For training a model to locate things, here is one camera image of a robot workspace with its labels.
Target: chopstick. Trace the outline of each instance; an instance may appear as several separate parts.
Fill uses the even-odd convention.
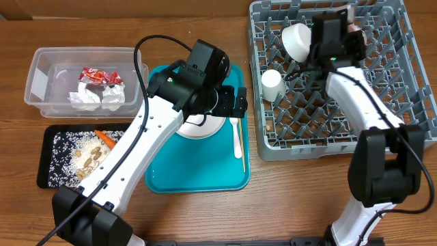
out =
[[[241,129],[241,119],[238,118],[238,126],[240,127],[240,145],[241,145],[241,158],[243,160],[243,172],[246,172],[246,163],[244,162],[244,146],[243,146],[243,132]]]

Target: carrot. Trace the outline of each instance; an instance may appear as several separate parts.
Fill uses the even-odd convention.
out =
[[[108,135],[102,133],[101,131],[94,130],[94,133],[99,137],[104,144],[106,144],[111,150],[114,149],[116,142],[112,140]]]

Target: gray dish rack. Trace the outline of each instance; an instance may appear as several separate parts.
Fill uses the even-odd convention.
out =
[[[362,67],[369,84],[386,106],[406,124],[426,133],[425,147],[437,141],[436,102],[402,0],[255,1],[249,9],[249,55],[259,156],[265,161],[316,159],[352,153],[358,137],[348,119],[324,89],[307,74],[287,82],[287,93],[275,102],[263,100],[261,76],[276,69],[284,77],[304,63],[285,52],[281,32],[313,16],[350,3],[355,25],[367,36]]]

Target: wooden tabletop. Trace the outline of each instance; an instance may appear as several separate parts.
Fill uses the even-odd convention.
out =
[[[437,94],[437,15],[419,14],[410,21],[423,63]],[[241,191],[158,195],[140,181],[124,219],[148,241],[287,240],[321,236],[339,218],[350,197],[347,170],[351,155],[317,160],[267,163],[257,155],[253,88],[247,55],[247,17],[142,18],[111,20],[39,20],[0,22],[0,245],[35,245],[54,226],[52,189],[36,186],[44,130],[52,124],[93,120],[43,118],[23,101],[29,66],[40,47],[134,46],[142,37],[165,34],[193,45],[201,38],[229,54],[244,73],[248,88],[251,179]],[[143,45],[150,68],[184,59],[188,53],[166,40]],[[437,146],[424,162],[437,179]],[[419,194],[400,208],[426,203],[424,178]],[[437,208],[425,215],[388,215],[374,230],[387,245],[434,245]],[[48,245],[65,245],[54,237]]]

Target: clear plastic bin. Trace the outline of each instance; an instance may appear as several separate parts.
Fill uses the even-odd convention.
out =
[[[25,90],[25,102],[41,110],[48,118],[133,118],[143,101],[133,63],[133,48],[121,47],[60,47],[40,48],[30,66]],[[149,71],[138,54],[141,75],[148,82]],[[117,72],[124,81],[125,102],[76,103],[75,106],[98,106],[93,111],[76,109],[68,98],[77,92],[83,67],[97,68],[112,74]],[[87,86],[102,100],[103,87]],[[111,111],[101,106],[120,107]]]

